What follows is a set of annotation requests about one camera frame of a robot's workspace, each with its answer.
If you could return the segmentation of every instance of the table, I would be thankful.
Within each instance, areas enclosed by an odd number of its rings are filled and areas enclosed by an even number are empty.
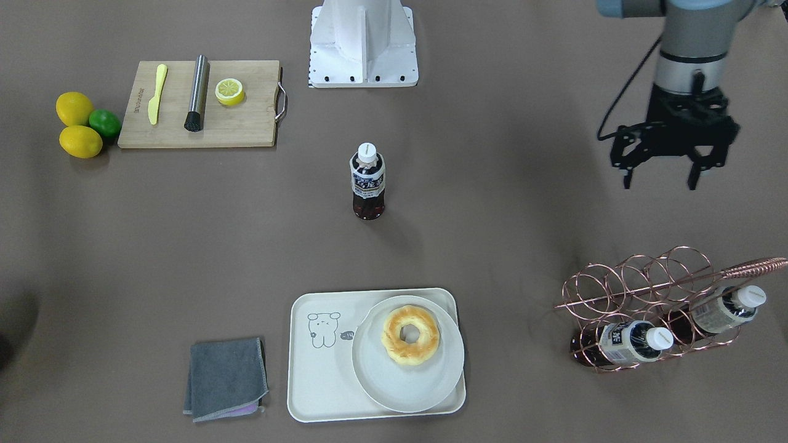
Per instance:
[[[661,19],[594,2],[405,2],[420,80],[307,87],[319,2],[5,3],[0,26],[0,284],[35,328],[0,374],[4,441],[784,441],[788,272],[729,348],[620,374],[573,363],[552,306],[588,262],[686,244],[717,266],[784,256],[788,26],[758,9],[723,78],[742,126],[686,188],[654,159],[624,190],[594,134]],[[69,157],[55,99],[123,114],[140,60],[280,60],[273,148]],[[608,128],[642,120],[653,60]],[[388,163],[380,219],[351,212],[348,159]],[[286,408],[292,303],[309,292],[441,287],[457,300],[467,399],[441,417],[303,424]],[[266,411],[195,425],[188,350],[259,336]]]

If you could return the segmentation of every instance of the cutting board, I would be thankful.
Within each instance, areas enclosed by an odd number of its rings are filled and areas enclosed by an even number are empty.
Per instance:
[[[148,102],[156,86],[156,68],[167,65],[158,122],[148,121]],[[194,61],[141,61],[128,98],[117,145],[121,148],[266,147],[276,142],[278,60],[209,61],[203,130],[184,128],[194,80]],[[225,78],[241,82],[244,101],[225,106],[216,100],[216,84]]]

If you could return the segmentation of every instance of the bottle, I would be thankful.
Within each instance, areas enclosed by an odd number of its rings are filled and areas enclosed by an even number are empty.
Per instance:
[[[730,328],[751,322],[758,307],[766,302],[766,292],[755,285],[734,290],[734,286],[718,288],[710,296],[667,314],[673,334],[683,344],[714,337]]]
[[[353,212],[362,220],[374,220],[383,214],[386,193],[386,165],[372,143],[361,143],[350,159]]]
[[[653,362],[671,346],[668,328],[634,320],[583,331],[572,338],[570,349],[580,364],[600,367]]]

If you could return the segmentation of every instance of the citrus fruit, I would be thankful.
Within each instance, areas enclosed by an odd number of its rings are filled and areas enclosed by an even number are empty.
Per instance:
[[[87,119],[91,128],[104,138],[112,139],[121,133],[121,121],[108,110],[95,110]]]
[[[103,144],[99,133],[87,126],[66,126],[60,133],[60,146],[74,157],[95,157]]]
[[[61,94],[54,108],[66,126],[87,125],[87,119],[93,112],[93,103],[85,94],[71,91]]]
[[[216,99],[222,105],[237,105],[243,101],[244,95],[243,85],[236,79],[224,79],[216,84]]]

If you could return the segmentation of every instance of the folded cloth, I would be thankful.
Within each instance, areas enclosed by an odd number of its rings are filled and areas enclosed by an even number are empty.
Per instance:
[[[191,347],[184,414],[193,422],[251,414],[267,393],[260,339]]]

